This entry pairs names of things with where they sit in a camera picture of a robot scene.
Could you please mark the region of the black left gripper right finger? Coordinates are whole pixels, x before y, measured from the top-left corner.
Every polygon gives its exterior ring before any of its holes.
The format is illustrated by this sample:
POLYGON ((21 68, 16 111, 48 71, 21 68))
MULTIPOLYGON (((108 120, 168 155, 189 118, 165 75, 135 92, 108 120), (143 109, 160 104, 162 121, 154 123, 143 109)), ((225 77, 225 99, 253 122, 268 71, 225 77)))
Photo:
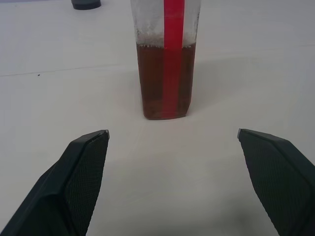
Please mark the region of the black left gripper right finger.
POLYGON ((281 236, 315 234, 315 167, 288 140, 239 129, 253 188, 281 236))

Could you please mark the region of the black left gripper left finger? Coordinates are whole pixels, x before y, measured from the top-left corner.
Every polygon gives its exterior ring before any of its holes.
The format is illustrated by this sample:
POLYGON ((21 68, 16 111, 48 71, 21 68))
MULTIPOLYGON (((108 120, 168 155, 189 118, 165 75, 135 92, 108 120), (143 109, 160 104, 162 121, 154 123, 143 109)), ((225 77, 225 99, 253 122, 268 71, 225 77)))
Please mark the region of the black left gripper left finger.
POLYGON ((84 236, 102 183, 108 130, 69 143, 35 183, 2 236, 84 236))

